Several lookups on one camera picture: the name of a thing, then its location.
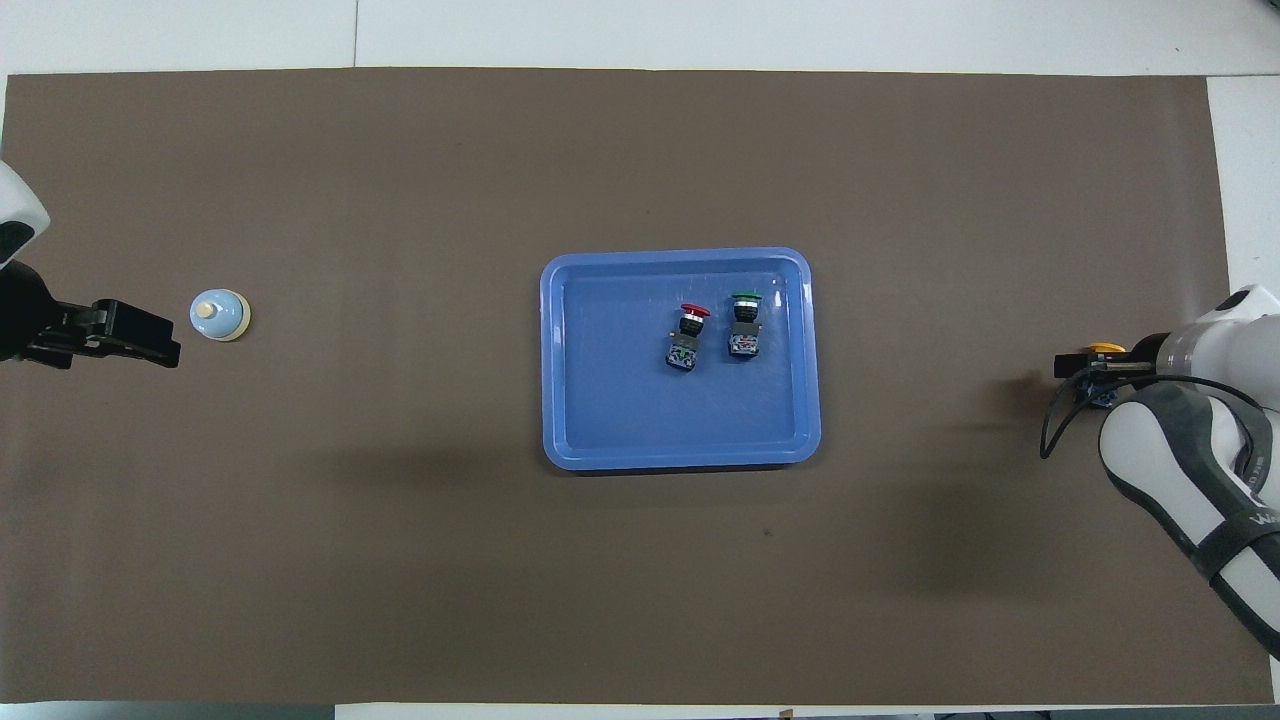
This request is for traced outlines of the red push button switch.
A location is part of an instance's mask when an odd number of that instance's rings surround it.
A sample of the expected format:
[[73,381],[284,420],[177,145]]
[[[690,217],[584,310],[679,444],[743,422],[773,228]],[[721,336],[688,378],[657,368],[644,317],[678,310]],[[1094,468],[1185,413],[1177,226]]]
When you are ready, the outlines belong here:
[[696,304],[682,304],[677,328],[669,333],[666,365],[681,372],[691,372],[698,364],[700,334],[710,311]]

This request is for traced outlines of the brown table mat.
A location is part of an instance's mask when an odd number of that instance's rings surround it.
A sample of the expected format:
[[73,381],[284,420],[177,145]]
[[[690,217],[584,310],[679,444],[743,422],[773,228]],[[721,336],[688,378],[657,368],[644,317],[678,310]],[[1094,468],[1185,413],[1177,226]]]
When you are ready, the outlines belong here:
[[[0,365],[0,701],[1268,698],[1097,420],[1037,455],[1056,352],[1228,295],[1204,79],[18,76],[3,155],[50,290],[183,352]],[[812,268],[817,451],[553,465],[544,266],[765,246]]]

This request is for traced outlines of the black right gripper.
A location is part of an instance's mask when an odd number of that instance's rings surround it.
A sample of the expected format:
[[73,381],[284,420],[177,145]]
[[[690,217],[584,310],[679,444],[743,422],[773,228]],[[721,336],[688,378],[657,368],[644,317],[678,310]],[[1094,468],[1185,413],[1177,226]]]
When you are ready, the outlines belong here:
[[[1108,361],[1102,368],[1117,375],[1119,382],[1153,375],[1157,372],[1158,351],[1167,338],[1167,334],[1148,334],[1128,350],[1125,359]],[[1053,378],[1082,380],[1096,373],[1096,363],[1097,354],[1092,351],[1056,354],[1053,356]]]

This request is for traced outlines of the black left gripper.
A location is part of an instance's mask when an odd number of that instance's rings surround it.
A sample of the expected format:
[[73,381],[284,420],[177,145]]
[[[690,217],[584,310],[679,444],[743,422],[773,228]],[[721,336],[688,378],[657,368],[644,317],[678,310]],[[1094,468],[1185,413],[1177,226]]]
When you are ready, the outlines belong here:
[[73,357],[119,356],[175,369],[180,345],[172,320],[115,299],[92,305],[92,346],[84,319],[90,307],[58,301],[41,275],[23,263],[0,269],[0,363],[31,361],[68,370]]

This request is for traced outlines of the green push button switch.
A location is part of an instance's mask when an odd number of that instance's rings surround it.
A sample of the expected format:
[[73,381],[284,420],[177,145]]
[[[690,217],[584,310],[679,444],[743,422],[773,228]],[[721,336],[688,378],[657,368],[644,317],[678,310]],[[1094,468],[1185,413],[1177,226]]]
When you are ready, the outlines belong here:
[[750,360],[760,352],[762,295],[737,292],[731,296],[733,322],[730,327],[728,351],[740,360]]

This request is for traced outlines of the blue plastic tray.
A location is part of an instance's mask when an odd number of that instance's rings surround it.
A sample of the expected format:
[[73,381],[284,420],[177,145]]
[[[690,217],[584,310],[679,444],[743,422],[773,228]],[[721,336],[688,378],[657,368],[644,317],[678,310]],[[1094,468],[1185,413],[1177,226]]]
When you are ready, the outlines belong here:
[[[730,355],[732,299],[760,293],[760,352]],[[680,306],[698,364],[666,365]],[[543,445],[570,471],[782,466],[822,437],[813,278],[786,247],[570,254],[540,279]]]

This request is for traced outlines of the light blue call bell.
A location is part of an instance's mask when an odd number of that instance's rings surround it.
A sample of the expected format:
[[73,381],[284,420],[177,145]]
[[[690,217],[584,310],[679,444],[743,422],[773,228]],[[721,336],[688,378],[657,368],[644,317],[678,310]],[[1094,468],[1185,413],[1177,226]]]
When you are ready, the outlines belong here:
[[250,301],[234,290],[205,290],[189,305],[189,324],[207,340],[233,342],[250,328]]

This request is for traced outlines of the yellow push button switch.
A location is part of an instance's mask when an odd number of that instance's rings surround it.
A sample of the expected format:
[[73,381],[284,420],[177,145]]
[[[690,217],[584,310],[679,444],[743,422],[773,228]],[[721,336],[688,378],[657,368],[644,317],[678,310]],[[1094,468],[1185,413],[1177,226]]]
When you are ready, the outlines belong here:
[[1119,382],[1119,377],[1102,368],[1108,361],[1117,361],[1126,357],[1126,348],[1110,342],[1092,342],[1079,348],[1075,364],[1079,365],[1075,374],[1082,374],[1073,382],[1074,402],[1085,404],[1088,407],[1111,409],[1117,402],[1119,387],[1101,393],[1105,386]]

